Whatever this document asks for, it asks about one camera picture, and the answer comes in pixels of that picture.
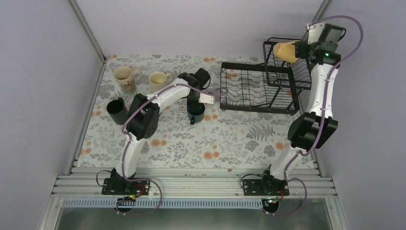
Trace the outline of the teal green mug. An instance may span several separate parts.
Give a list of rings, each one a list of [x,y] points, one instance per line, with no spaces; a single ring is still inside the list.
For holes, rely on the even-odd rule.
[[[204,118],[205,105],[203,103],[187,103],[187,115],[190,125],[199,123]]]

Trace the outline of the yellow mug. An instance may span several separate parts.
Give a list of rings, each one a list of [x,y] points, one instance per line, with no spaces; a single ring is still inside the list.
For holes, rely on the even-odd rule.
[[[277,43],[273,48],[274,55],[285,62],[295,63],[299,60],[295,52],[296,42],[298,42],[298,40]]]

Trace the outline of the short cream mug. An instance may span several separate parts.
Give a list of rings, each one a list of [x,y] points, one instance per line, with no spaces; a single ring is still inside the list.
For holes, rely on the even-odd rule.
[[[149,75],[150,92],[155,93],[167,87],[173,81],[172,73],[155,71]]]

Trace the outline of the tall floral cream mug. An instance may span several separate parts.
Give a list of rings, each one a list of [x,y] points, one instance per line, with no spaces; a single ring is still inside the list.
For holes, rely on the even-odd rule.
[[[143,76],[143,72],[129,66],[120,66],[113,72],[113,76],[124,93],[135,93],[136,84]]]

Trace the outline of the matte black mug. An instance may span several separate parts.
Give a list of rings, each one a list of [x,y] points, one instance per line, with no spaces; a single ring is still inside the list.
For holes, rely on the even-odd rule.
[[[106,106],[106,110],[117,125],[122,126],[128,118],[128,110],[122,97],[110,101]]]

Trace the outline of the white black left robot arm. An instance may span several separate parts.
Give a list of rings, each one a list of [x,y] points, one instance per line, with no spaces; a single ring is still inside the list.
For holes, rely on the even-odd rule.
[[[157,130],[160,113],[180,99],[187,100],[187,117],[191,125],[201,122],[205,105],[199,100],[204,95],[206,84],[211,77],[208,71],[200,68],[194,74],[182,73],[173,83],[149,95],[137,94],[130,106],[123,131],[129,140],[121,162],[112,170],[111,181],[121,194],[133,189],[136,173],[136,160],[144,142]]]

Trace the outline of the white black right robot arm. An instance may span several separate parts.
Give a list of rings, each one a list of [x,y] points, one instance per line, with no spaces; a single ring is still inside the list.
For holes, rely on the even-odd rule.
[[[333,85],[341,62],[336,53],[346,29],[329,23],[308,24],[306,40],[277,43],[273,54],[287,63],[304,59],[310,64],[311,90],[306,111],[292,122],[288,145],[277,161],[262,174],[260,191],[265,195],[288,195],[288,173],[301,158],[320,148],[336,131],[331,99]]]

